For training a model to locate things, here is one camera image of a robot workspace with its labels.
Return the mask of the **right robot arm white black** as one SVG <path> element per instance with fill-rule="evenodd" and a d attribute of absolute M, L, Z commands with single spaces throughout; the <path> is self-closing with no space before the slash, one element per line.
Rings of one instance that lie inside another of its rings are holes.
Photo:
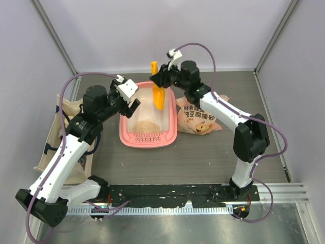
<path fill-rule="evenodd" d="M 214 92 L 201 81 L 194 61 L 184 61 L 179 68 L 176 65 L 163 64 L 159 67 L 154 64 L 150 80 L 158 87 L 175 86 L 183 90 L 190 104 L 215 116 L 231 129 L 237 163 L 229 181 L 229 194 L 236 201 L 245 198 L 253 184 L 253 166 L 270 144 L 264 117 L 243 112 Z"/>

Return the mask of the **pink cat litter bag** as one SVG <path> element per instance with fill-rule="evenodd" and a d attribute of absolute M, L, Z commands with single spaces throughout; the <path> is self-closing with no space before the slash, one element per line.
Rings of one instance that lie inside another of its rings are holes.
<path fill-rule="evenodd" d="M 176 99 L 176 105 L 179 107 L 177 113 L 178 132 L 206 135 L 222 130 L 222 126 L 216 122 L 217 118 L 214 115 L 190 104 L 186 97 Z"/>

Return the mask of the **yellow plastic scoop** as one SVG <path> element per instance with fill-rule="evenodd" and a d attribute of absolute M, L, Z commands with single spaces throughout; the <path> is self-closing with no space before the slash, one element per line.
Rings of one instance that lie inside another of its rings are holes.
<path fill-rule="evenodd" d="M 151 63 L 151 75 L 155 75 L 157 73 L 158 73 L 158 63 L 156 61 L 153 61 Z M 163 110 L 165 104 L 165 95 L 166 95 L 165 89 L 160 88 L 156 84 L 154 84 L 152 92 L 153 92 L 153 99 L 156 108 L 159 110 Z"/>

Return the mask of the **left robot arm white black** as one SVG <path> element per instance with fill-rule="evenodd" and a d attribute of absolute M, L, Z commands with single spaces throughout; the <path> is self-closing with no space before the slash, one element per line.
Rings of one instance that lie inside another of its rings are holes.
<path fill-rule="evenodd" d="M 87 200 L 102 203 L 107 199 L 110 187 L 98 176 L 90 176 L 68 190 L 62 186 L 77 161 L 102 132 L 103 122 L 117 113 L 131 118 L 140 105 L 140 101 L 133 98 L 138 90 L 131 80 L 111 85 L 110 91 L 101 85 L 87 89 L 80 112 L 65 128 L 61 144 L 46 169 L 28 189 L 18 190 L 15 196 L 28 214 L 56 227 L 69 209 Z"/>

